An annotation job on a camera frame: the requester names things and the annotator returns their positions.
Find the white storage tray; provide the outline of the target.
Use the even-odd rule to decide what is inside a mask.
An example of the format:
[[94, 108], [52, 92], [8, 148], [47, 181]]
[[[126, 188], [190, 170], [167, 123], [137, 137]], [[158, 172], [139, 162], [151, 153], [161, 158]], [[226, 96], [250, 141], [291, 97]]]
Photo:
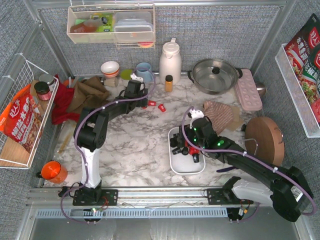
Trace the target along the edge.
[[179, 133], [179, 128], [174, 127], [169, 130], [168, 138], [168, 149], [169, 149], [169, 162], [171, 169], [178, 175], [195, 175], [200, 174], [206, 167], [205, 156], [199, 153], [199, 162], [195, 163], [193, 156], [183, 155], [182, 153], [174, 154], [173, 151], [176, 147], [170, 146], [170, 139], [174, 137], [174, 134]]

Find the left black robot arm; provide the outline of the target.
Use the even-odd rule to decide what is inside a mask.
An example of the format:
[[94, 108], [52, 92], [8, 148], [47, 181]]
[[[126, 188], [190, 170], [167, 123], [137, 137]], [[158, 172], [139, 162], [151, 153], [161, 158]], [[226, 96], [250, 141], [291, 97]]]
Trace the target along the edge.
[[143, 82], [130, 80], [115, 98], [98, 108], [84, 107], [74, 131], [74, 145], [82, 158], [82, 188], [96, 189], [101, 184], [100, 148], [106, 141], [108, 123], [114, 118], [148, 105], [148, 89]]

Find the striped pink cloth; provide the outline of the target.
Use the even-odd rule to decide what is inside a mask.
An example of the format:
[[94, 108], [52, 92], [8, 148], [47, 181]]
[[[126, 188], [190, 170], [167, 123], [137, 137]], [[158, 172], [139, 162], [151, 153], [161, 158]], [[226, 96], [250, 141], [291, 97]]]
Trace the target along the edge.
[[206, 100], [203, 103], [203, 112], [210, 119], [213, 130], [218, 135], [225, 129], [233, 132], [244, 123], [240, 117], [240, 109], [236, 106]]

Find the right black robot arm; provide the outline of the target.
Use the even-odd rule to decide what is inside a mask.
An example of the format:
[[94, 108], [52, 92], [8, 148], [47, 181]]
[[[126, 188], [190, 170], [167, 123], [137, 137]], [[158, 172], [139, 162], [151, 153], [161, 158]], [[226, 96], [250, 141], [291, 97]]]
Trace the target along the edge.
[[248, 200], [264, 204], [289, 222], [296, 222], [301, 215], [316, 213], [314, 195], [300, 169], [265, 163], [247, 153], [233, 140], [217, 135], [208, 117], [200, 117], [192, 125], [182, 123], [173, 139], [179, 147], [191, 147], [257, 180], [231, 177], [222, 187], [226, 202]]

